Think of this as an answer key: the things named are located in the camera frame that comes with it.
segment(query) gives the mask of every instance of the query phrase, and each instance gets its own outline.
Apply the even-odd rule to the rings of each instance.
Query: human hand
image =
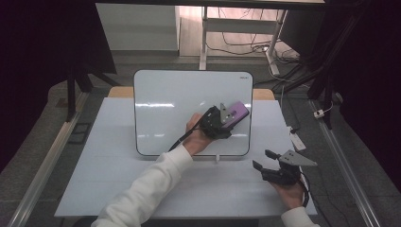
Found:
[[[186,131],[191,130],[195,124],[201,119],[202,115],[200,113],[194,113],[191,119],[186,123]],[[194,131],[183,140],[183,146],[188,150],[191,156],[203,151],[213,140],[207,137],[199,126],[196,127]]]
[[[276,189],[288,210],[303,205],[304,190],[299,183],[296,183],[295,185],[280,185],[277,183],[270,184]]]

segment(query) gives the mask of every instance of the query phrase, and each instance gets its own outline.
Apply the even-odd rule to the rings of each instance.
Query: black curtain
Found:
[[[371,1],[340,52],[340,112],[401,191],[401,20],[395,1]]]
[[[73,65],[115,68],[94,2],[2,1],[0,29],[3,170]]]

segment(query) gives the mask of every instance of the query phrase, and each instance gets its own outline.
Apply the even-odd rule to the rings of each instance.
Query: metal rail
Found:
[[[317,110],[312,100],[309,100],[309,104],[313,111]],[[327,128],[326,124],[322,120],[319,120],[319,124],[321,126],[323,135],[331,151],[333,152],[336,162],[339,165],[342,176],[344,177],[344,180],[346,181],[348,188],[350,189],[351,194],[353,195],[356,201],[360,214],[365,220],[366,225],[369,227],[381,226],[380,221],[377,218],[377,214],[375,213],[374,208],[370,204],[365,191],[360,186],[360,183],[357,180],[357,177],[355,176],[353,169],[348,163],[347,158],[345,157],[344,152],[342,151],[340,143],[336,138],[336,135],[333,133],[333,131]]]
[[[29,188],[24,194],[23,199],[15,210],[8,227],[20,227],[26,225],[26,222],[29,219],[33,208],[35,207],[36,202],[41,196],[54,166],[59,160],[61,152],[64,149],[64,146],[68,140],[69,135],[71,134],[71,131],[77,124],[80,113],[82,112],[83,105],[85,104],[88,95],[88,93],[81,93],[78,97],[76,113],[74,114],[70,122],[65,122],[62,125],[59,134],[53,142],[50,150],[47,152],[47,155],[44,158],[41,166],[39,167],[39,170],[36,173],[32,183],[30,184]]]

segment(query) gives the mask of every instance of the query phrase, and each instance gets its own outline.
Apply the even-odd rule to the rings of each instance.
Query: purple object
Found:
[[[244,119],[245,116],[247,116],[250,112],[242,102],[238,101],[228,109],[228,113],[232,116],[233,119],[227,122],[225,125],[223,125],[222,128],[234,127],[238,122]]]

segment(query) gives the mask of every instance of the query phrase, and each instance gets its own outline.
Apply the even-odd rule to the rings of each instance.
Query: forearm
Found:
[[[314,224],[306,213],[303,206],[288,210],[281,216],[281,220],[286,227],[319,227]]]
[[[140,226],[149,219],[192,162],[184,146],[162,154],[128,190],[112,199],[92,226]]]

